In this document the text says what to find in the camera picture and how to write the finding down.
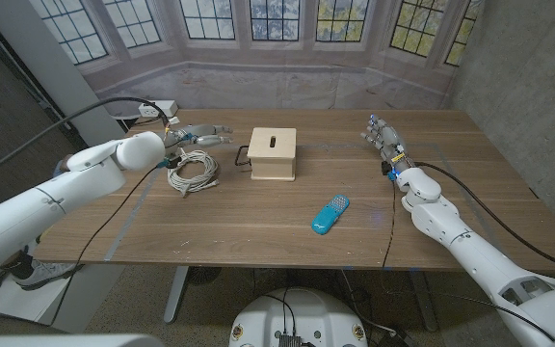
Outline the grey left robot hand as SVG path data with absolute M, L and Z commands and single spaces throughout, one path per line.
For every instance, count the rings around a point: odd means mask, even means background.
M 191 145 L 213 147 L 221 144 L 230 144 L 233 141 L 229 137 L 231 133 L 232 129 L 225 125 L 188 125 L 176 131 L 177 139 L 175 143 L 179 147 Z

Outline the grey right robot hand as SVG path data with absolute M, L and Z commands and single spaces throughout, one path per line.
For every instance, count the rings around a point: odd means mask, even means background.
M 387 174 L 399 175 L 414 166 L 403 139 L 385 120 L 371 115 L 366 131 L 360 136 L 379 151 L 383 159 L 383 171 Z

